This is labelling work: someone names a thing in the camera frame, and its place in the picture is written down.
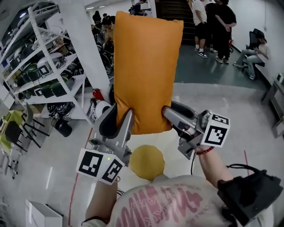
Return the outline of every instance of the white floor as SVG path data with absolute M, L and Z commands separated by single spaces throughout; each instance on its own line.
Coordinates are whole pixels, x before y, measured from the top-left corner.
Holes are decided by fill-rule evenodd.
M 283 179 L 284 139 L 273 137 L 271 127 L 275 119 L 271 110 L 261 105 L 262 95 L 261 92 L 246 88 L 175 84 L 173 100 L 186 104 L 197 112 L 209 109 L 231 119 L 232 125 L 227 141 L 223 148 L 218 149 L 226 164 L 245 164 L 245 150 L 249 165 L 267 169 L 269 175 Z M 5 196 L 9 204 L 8 212 L 15 226 L 25 226 L 26 199 L 49 204 L 62 213 L 64 226 L 68 226 L 69 217 L 70 225 L 73 227 L 80 226 L 83 221 L 94 181 L 81 175 L 76 178 L 75 168 L 80 149 L 85 147 L 91 126 L 86 121 L 72 121 L 71 126 L 73 132 L 67 138 L 53 129 L 50 137 L 45 138 L 41 149 L 31 142 L 28 153 L 24 153 L 20 158 L 19 175 L 14 180 L 9 175 L 0 177 L 0 196 Z M 180 156 L 176 150 L 178 137 L 171 132 L 164 134 L 158 138 L 167 141 L 163 144 L 167 151 L 165 174 L 172 174 L 171 176 L 188 174 L 190 161 Z M 131 148 L 137 144 L 161 144 L 151 141 L 153 138 L 147 136 L 135 136 L 132 140 L 135 142 L 134 145 L 132 142 L 129 143 Z M 198 159 L 193 173 L 203 176 Z M 246 171 L 241 170 L 233 173 L 236 176 L 247 175 Z M 123 177 L 126 173 L 120 175 L 121 189 L 127 190 L 135 186 L 128 177 Z M 274 204 L 276 223 L 283 218 L 283 213 L 284 195 L 282 194 Z

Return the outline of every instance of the metal shelving unit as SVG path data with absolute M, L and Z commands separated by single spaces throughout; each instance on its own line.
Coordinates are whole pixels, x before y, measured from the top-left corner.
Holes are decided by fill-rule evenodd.
M 36 38 L 39 42 L 39 47 L 33 51 L 26 59 L 22 60 L 22 62 L 18 65 L 17 68 L 15 68 L 9 76 L 6 78 L 3 78 L 6 83 L 11 84 L 12 82 L 12 76 L 16 73 L 17 70 L 19 70 L 24 64 L 26 64 L 33 56 L 38 54 L 39 52 L 43 52 L 44 56 L 47 59 L 48 64 L 50 65 L 50 68 L 52 69 L 52 73 L 39 78 L 37 81 L 29 82 L 21 86 L 20 88 L 16 89 L 15 91 L 11 92 L 14 94 L 15 98 L 24 106 L 26 103 L 28 104 L 47 104 L 47 103 L 54 103 L 54 102 L 73 102 L 75 107 L 71 111 L 69 117 L 71 119 L 85 119 L 88 121 L 89 124 L 92 124 L 87 113 L 91 107 L 90 99 L 92 98 L 92 93 L 86 93 L 85 94 L 85 74 L 74 76 L 75 83 L 71 90 L 67 87 L 66 83 L 61 77 L 61 73 L 77 58 L 77 54 L 73 54 L 70 56 L 66 56 L 66 62 L 64 66 L 57 69 L 55 64 L 53 63 L 48 50 L 46 48 L 46 45 L 50 42 L 54 41 L 59 36 L 64 37 L 66 39 L 70 39 L 69 37 L 64 36 L 64 34 L 58 34 L 54 33 L 53 31 L 46 30 L 43 28 L 40 28 L 40 26 L 44 21 L 46 21 L 48 18 L 50 18 L 52 15 L 57 13 L 59 11 L 59 8 L 57 5 L 47 7 L 46 11 L 37 14 L 40 10 L 34 11 L 33 7 L 28 8 L 28 20 L 22 25 L 20 30 L 17 32 L 17 34 L 14 36 L 13 40 L 10 42 L 9 46 L 7 47 L 6 51 L 4 52 L 0 63 L 2 63 L 5 59 L 7 59 L 11 54 L 13 54 L 16 49 L 19 47 L 18 45 L 15 45 L 16 43 L 20 43 L 20 39 L 23 39 L 27 34 L 34 32 L 36 35 Z M 40 32 L 49 32 L 51 34 L 54 34 L 55 36 L 52 37 L 50 40 L 45 42 L 41 36 Z M 45 82 L 51 81 L 57 79 L 63 89 L 66 92 L 66 95 L 56 97 L 52 96 L 50 98 L 45 98 L 44 96 L 32 96 L 30 99 L 24 99 L 19 100 L 17 95 L 20 92 L 26 91 L 28 89 L 31 89 L 39 84 L 43 84 Z M 82 87 L 82 92 L 80 94 L 77 94 L 79 89 Z M 47 105 L 43 109 L 42 113 L 35 114 L 35 117 L 42 117 L 42 118 L 48 118 L 49 112 L 47 110 Z

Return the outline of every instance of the red bracelet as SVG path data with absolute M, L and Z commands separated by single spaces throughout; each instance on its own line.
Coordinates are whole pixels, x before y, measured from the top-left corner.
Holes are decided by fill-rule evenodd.
M 196 152 L 197 155 L 202 155 L 202 154 L 206 154 L 210 151 L 212 151 L 214 149 L 214 147 L 210 147 L 209 149 L 207 149 L 206 151 L 202 151 L 202 152 Z

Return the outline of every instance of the cable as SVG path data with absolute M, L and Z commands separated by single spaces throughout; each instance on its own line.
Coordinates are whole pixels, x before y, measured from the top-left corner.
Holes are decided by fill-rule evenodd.
M 192 159 L 192 163 L 191 163 L 191 169 L 190 169 L 190 173 L 191 173 L 191 175 L 193 175 L 193 164 L 194 164 L 194 159 L 195 159 L 195 157 L 196 157 L 196 154 L 197 154 L 197 152 L 196 151 L 194 151 L 195 153 L 194 153 L 194 155 L 193 155 L 193 159 Z

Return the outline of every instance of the yellow ball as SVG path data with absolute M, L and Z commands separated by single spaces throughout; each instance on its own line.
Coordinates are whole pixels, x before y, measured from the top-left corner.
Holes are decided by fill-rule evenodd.
M 143 179 L 152 181 L 163 173 L 164 166 L 163 154 L 155 146 L 140 146 L 130 156 L 129 167 Z

